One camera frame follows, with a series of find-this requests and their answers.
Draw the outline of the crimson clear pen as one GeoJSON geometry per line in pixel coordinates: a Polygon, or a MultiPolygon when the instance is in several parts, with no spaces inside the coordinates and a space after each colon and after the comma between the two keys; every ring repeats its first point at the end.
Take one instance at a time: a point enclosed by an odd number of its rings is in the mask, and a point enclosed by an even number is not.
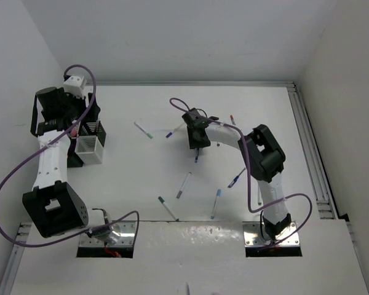
{"type": "Polygon", "coordinates": [[[68,149],[68,157],[71,157],[74,154],[74,150],[76,148],[76,140],[77,140],[77,130],[73,128],[72,131],[68,134],[70,138],[70,146],[68,149]]]}

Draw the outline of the blue clear pen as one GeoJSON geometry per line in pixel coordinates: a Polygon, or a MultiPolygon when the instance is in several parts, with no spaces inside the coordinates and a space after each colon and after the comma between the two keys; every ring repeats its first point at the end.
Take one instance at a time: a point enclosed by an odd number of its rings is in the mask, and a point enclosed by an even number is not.
{"type": "Polygon", "coordinates": [[[199,151],[200,151],[200,149],[197,148],[196,149],[196,155],[195,155],[195,158],[194,158],[194,163],[198,163],[198,160],[199,160],[199,151]]]}

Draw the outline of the red clear pen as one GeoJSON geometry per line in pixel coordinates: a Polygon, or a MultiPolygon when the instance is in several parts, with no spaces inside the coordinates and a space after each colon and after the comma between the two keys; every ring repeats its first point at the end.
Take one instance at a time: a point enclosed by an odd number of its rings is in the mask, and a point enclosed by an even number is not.
{"type": "Polygon", "coordinates": [[[233,125],[236,125],[233,115],[230,115],[230,120],[233,125]]]}

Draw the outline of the mint cap white marker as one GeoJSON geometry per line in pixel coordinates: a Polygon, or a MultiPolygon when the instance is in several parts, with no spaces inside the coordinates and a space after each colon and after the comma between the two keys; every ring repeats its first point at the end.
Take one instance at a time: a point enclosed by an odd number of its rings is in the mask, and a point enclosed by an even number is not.
{"type": "Polygon", "coordinates": [[[139,122],[137,122],[137,121],[135,121],[134,123],[133,123],[141,132],[143,132],[149,139],[153,139],[153,135],[150,133],[150,132],[148,132],[145,128],[143,128],[140,124],[139,124],[139,122]]]}

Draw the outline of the grey tip white marker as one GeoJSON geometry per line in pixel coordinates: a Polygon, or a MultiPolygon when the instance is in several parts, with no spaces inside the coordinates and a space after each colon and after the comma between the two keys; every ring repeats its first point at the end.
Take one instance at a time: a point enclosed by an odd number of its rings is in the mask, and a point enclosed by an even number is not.
{"type": "Polygon", "coordinates": [[[183,183],[182,183],[182,185],[181,185],[181,187],[180,187],[180,189],[179,189],[179,191],[177,193],[177,196],[176,196],[177,199],[179,199],[181,197],[181,195],[182,195],[182,193],[183,193],[183,191],[184,191],[184,189],[185,189],[185,187],[186,187],[186,185],[188,183],[188,180],[191,177],[191,175],[192,175],[191,172],[188,172],[188,174],[186,175],[186,177],[185,177],[185,179],[184,179],[184,181],[183,181],[183,183]]]}

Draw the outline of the dark blue pen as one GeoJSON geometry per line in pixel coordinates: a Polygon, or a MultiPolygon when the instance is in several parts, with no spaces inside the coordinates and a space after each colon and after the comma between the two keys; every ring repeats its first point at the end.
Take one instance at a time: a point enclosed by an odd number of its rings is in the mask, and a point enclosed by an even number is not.
{"type": "Polygon", "coordinates": [[[240,178],[240,176],[242,175],[242,173],[243,173],[243,172],[245,172],[245,171],[246,171],[246,168],[243,168],[243,169],[240,171],[240,173],[239,173],[238,175],[236,175],[236,176],[234,177],[234,179],[229,183],[228,188],[232,188],[232,187],[233,187],[233,185],[235,185],[235,183],[237,182],[237,180],[240,178]]]}

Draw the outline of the light blue cap marker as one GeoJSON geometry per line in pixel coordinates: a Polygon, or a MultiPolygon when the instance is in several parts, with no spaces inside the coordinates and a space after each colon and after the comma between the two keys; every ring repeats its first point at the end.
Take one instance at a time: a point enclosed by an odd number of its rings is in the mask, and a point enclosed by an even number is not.
{"type": "Polygon", "coordinates": [[[221,196],[221,189],[218,189],[216,192],[216,196],[215,196],[215,200],[214,200],[214,204],[213,204],[213,208],[212,208],[212,213],[210,215],[210,219],[215,219],[215,215],[216,215],[216,209],[217,209],[217,204],[218,204],[218,200],[219,197],[221,196]]]}

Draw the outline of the green cap white marker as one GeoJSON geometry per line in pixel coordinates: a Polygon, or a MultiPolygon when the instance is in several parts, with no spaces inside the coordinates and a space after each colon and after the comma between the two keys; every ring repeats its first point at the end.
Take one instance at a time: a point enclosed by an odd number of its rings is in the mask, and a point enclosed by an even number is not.
{"type": "Polygon", "coordinates": [[[258,187],[258,190],[257,190],[257,203],[258,203],[259,206],[262,205],[261,189],[260,189],[260,187],[258,187]]]}

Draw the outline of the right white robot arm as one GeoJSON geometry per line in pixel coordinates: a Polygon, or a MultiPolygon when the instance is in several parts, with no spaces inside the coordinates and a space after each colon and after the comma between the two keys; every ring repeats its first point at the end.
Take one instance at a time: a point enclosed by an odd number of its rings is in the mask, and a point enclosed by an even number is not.
{"type": "Polygon", "coordinates": [[[217,117],[203,117],[192,108],[182,115],[187,125],[191,149],[206,148],[212,141],[238,149],[250,176],[257,180],[265,208],[265,232],[273,240],[291,224],[291,215],[281,200],[282,171],[285,153],[270,129],[263,124],[255,127],[248,135],[229,124],[218,121],[217,117]]]}

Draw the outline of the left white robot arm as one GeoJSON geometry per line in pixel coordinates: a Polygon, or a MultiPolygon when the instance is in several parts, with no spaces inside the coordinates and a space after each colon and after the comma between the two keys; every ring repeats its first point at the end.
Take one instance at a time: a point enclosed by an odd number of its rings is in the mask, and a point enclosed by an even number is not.
{"type": "Polygon", "coordinates": [[[101,164],[106,132],[100,107],[83,86],[48,87],[36,92],[31,134],[43,152],[36,180],[22,203],[44,238],[83,228],[85,203],[70,186],[67,170],[101,164]]]}

